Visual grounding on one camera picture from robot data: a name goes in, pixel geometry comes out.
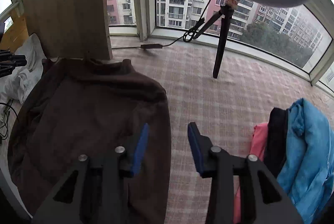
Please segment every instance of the tree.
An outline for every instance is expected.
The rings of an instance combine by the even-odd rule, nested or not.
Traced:
[[[263,22],[248,24],[240,41],[271,52],[300,68],[303,68],[313,54],[312,49],[300,46],[286,34],[278,33]]]

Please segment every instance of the brown shirt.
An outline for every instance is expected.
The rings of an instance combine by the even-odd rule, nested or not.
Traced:
[[[79,155],[103,155],[148,123],[141,172],[125,181],[130,222],[164,223],[171,157],[166,92],[136,72],[130,60],[107,65],[61,60],[43,74],[18,118],[8,166],[32,215]]]

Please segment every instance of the blue garment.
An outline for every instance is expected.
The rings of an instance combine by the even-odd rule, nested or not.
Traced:
[[[334,133],[327,118],[299,99],[288,110],[287,160],[277,177],[305,224],[321,212],[333,187]]]

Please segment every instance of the balcony railing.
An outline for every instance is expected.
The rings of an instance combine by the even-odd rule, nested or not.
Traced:
[[[248,16],[247,15],[244,15],[244,14],[236,12],[236,11],[234,12],[233,16],[235,16],[237,18],[244,19],[244,20],[248,20]]]
[[[169,3],[184,5],[185,0],[169,0]]]
[[[231,24],[230,29],[238,32],[243,32],[244,30],[242,27],[236,26],[234,24]]]
[[[168,16],[169,16],[170,18],[178,18],[178,19],[182,19],[182,18],[183,18],[183,14],[169,13]]]
[[[240,0],[239,3],[249,6],[249,7],[253,7],[253,2],[251,1],[246,1],[246,0]]]

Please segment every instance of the metal screw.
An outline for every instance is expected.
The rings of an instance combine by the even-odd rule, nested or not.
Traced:
[[[254,154],[248,155],[248,159],[252,162],[256,162],[258,160],[258,157]]]
[[[122,153],[124,151],[125,151],[125,147],[119,146],[119,147],[115,148],[116,153]]]
[[[81,154],[79,157],[78,157],[78,160],[80,162],[84,162],[88,159],[88,156],[86,154]]]
[[[221,147],[219,147],[219,146],[212,146],[211,147],[211,151],[212,152],[220,152],[221,151]]]

